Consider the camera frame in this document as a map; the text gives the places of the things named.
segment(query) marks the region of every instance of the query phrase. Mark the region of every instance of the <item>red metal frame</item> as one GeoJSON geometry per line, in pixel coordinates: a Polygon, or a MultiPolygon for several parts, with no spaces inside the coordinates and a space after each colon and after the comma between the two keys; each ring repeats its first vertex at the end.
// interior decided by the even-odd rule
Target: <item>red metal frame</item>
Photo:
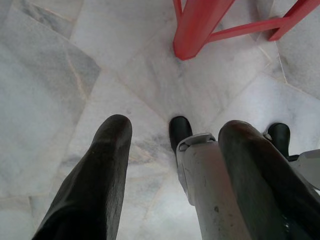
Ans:
{"type": "Polygon", "coordinates": [[[173,0],[178,25],[173,40],[175,55],[181,60],[191,59],[207,43],[272,29],[275,29],[275,32],[269,41],[279,40],[320,5],[320,0],[298,0],[284,17],[253,22],[213,33],[234,1],[187,0],[182,9],[181,0],[173,0]]]}

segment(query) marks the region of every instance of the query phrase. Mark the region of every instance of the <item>red stool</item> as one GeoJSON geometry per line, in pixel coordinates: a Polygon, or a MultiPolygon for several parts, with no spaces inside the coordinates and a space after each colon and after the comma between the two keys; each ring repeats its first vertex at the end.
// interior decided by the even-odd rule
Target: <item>red stool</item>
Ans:
{"type": "Polygon", "coordinates": [[[269,41],[279,40],[286,32],[320,5],[320,0],[298,0],[284,15],[214,32],[235,0],[187,0],[182,11],[181,0],[173,0],[177,30],[173,40],[175,55],[181,60],[194,58],[210,42],[254,32],[275,29],[269,41]]]}

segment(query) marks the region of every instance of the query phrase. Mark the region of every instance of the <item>marble tile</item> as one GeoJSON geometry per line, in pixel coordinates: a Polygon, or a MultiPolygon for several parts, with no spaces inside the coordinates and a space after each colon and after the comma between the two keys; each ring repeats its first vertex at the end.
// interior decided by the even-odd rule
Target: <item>marble tile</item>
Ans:
{"type": "MultiPolygon", "coordinates": [[[[257,0],[237,0],[226,12],[219,25],[222,26],[222,29],[229,29],[259,20],[257,0]]],[[[250,35],[253,39],[257,39],[259,33],[255,32],[250,35]]]]}
{"type": "Polygon", "coordinates": [[[11,7],[12,0],[1,0],[0,1],[0,28],[2,27],[9,9],[11,7]]]}
{"type": "Polygon", "coordinates": [[[60,171],[68,174],[88,150],[100,124],[113,114],[132,123],[132,143],[127,178],[176,171],[168,136],[168,123],[122,85],[116,73],[101,72],[74,131],[60,171]]]}
{"type": "Polygon", "coordinates": [[[124,199],[116,240],[132,240],[139,232],[147,209],[124,199]]]}
{"type": "Polygon", "coordinates": [[[148,208],[164,181],[163,175],[127,178],[125,181],[124,200],[148,208]]]}
{"type": "Polygon", "coordinates": [[[0,56],[0,197],[47,193],[100,68],[14,7],[0,56]]]}
{"type": "Polygon", "coordinates": [[[29,196],[31,215],[35,229],[40,226],[44,219],[53,198],[49,194],[29,196]]]}
{"type": "Polygon", "coordinates": [[[169,20],[167,0],[84,0],[71,41],[101,67],[119,69],[169,20]]]}
{"type": "Polygon", "coordinates": [[[34,233],[28,198],[0,199],[0,239],[31,239],[34,233]]]}
{"type": "Polygon", "coordinates": [[[69,39],[74,23],[44,8],[30,3],[28,0],[14,0],[13,5],[28,16],[42,23],[51,30],[69,39]]]}
{"type": "Polygon", "coordinates": [[[267,20],[272,15],[275,0],[256,0],[256,8],[261,20],[267,20]]]}
{"type": "Polygon", "coordinates": [[[283,17],[297,0],[257,0],[256,5],[261,19],[283,17]]]}
{"type": "Polygon", "coordinates": [[[274,0],[271,17],[285,15],[297,2],[297,0],[274,0]]]}
{"type": "Polygon", "coordinates": [[[168,175],[132,239],[202,239],[196,209],[189,204],[176,174],[168,175]]]}
{"type": "Polygon", "coordinates": [[[273,77],[275,80],[286,83],[287,79],[284,74],[282,63],[280,58],[277,57],[274,61],[270,62],[270,64],[263,71],[265,74],[273,77]]]}
{"type": "Polygon", "coordinates": [[[203,130],[270,61],[248,35],[209,43],[180,61],[172,49],[175,27],[168,24],[120,69],[120,80],[166,121],[183,114],[203,130]]]}
{"type": "Polygon", "coordinates": [[[320,101],[268,75],[257,78],[211,124],[218,136],[221,127],[230,120],[250,123],[260,132],[275,122],[290,127],[291,155],[314,150],[320,143],[320,101]]]}
{"type": "Polygon", "coordinates": [[[55,15],[75,22],[78,18],[79,12],[84,0],[29,0],[32,4],[46,9],[55,15]]]}
{"type": "Polygon", "coordinates": [[[320,99],[320,8],[277,41],[289,84],[320,99]]]}

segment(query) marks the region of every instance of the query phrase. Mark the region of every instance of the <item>stone floor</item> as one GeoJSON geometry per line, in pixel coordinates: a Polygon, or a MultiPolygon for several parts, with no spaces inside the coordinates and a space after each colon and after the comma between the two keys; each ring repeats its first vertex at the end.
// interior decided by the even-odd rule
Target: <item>stone floor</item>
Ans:
{"type": "MultiPolygon", "coordinates": [[[[219,29],[283,15],[294,0],[238,0],[219,29]]],[[[320,8],[280,41],[254,33],[180,61],[170,0],[0,2],[0,239],[30,239],[61,182],[112,114],[133,125],[118,240],[200,240],[168,122],[194,133],[244,120],[320,147],[320,8]]]]}

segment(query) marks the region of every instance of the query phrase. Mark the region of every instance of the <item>red stool leg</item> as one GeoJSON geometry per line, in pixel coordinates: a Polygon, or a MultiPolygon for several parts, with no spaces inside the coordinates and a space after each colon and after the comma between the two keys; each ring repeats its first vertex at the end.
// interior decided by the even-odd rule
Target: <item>red stool leg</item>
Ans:
{"type": "Polygon", "coordinates": [[[296,4],[284,15],[288,17],[286,23],[278,28],[270,37],[269,41],[277,41],[304,17],[306,17],[312,10],[320,5],[320,0],[298,0],[296,4]]]}
{"type": "MultiPolygon", "coordinates": [[[[195,57],[235,0],[187,0],[173,40],[175,55],[181,60],[195,57]]],[[[179,3],[173,0],[176,12],[179,3]]]]}

